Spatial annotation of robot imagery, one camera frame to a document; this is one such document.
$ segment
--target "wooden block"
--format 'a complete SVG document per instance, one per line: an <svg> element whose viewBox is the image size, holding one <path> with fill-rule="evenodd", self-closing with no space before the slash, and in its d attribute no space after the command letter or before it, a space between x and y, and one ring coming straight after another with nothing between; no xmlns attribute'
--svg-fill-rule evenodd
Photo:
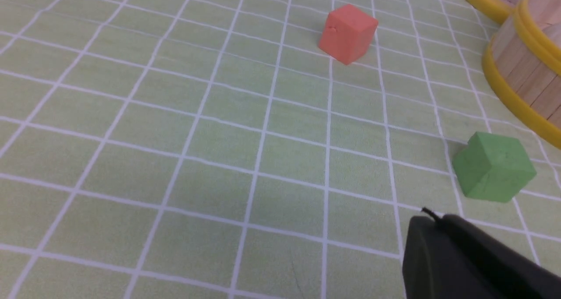
<svg viewBox="0 0 561 299"><path fill-rule="evenodd" d="M466 197L510 201L536 173L518 139L477 132L452 160Z"/></svg>
<svg viewBox="0 0 561 299"><path fill-rule="evenodd" d="M348 65L370 47L377 19L347 4L329 13L318 47Z"/></svg>

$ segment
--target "cube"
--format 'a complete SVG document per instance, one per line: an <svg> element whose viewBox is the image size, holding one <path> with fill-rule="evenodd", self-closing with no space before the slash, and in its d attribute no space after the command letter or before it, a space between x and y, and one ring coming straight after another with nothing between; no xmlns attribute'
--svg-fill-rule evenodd
<svg viewBox="0 0 561 299"><path fill-rule="evenodd" d="M378 26L377 19L351 4L329 13L319 48L348 65L367 51Z"/></svg>
<svg viewBox="0 0 561 299"><path fill-rule="evenodd" d="M477 132L452 166L466 197L507 203L536 173L518 139Z"/></svg>

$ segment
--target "red cube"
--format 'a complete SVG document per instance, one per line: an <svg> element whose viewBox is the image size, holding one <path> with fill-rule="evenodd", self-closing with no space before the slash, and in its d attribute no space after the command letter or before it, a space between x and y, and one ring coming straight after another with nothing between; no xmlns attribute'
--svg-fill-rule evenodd
<svg viewBox="0 0 561 299"><path fill-rule="evenodd" d="M319 48L348 65L362 57L372 43L378 20L351 4L329 13Z"/></svg>

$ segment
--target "green cube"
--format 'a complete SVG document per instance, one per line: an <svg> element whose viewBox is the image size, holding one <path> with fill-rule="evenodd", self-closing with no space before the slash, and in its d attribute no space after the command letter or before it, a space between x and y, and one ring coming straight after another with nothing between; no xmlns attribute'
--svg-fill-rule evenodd
<svg viewBox="0 0 561 299"><path fill-rule="evenodd" d="M466 197L506 203L536 170L518 139L477 132L455 155L452 166Z"/></svg>

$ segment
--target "yellow rim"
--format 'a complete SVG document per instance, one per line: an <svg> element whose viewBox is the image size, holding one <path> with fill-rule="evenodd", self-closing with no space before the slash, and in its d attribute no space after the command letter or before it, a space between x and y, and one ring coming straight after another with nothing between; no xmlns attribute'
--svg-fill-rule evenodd
<svg viewBox="0 0 561 299"><path fill-rule="evenodd" d="M561 75L561 49L536 25L528 9L529 0L521 0L513 13L515 29L530 51L553 72Z"/></svg>
<svg viewBox="0 0 561 299"><path fill-rule="evenodd" d="M512 12L512 7L509 7L506 3L504 3L501 0L466 0L466 1L499 25L502 25L503 22L507 20L507 17Z"/></svg>
<svg viewBox="0 0 561 299"><path fill-rule="evenodd" d="M483 54L483 73L489 82L489 86L495 92L501 102L529 129L532 129L537 135L545 141L551 143L554 147L561 149L561 129L555 127L547 119L541 117L539 113L531 109L529 105L521 99L516 92L511 89L508 83L503 79L491 53L491 44L487 46Z"/></svg>

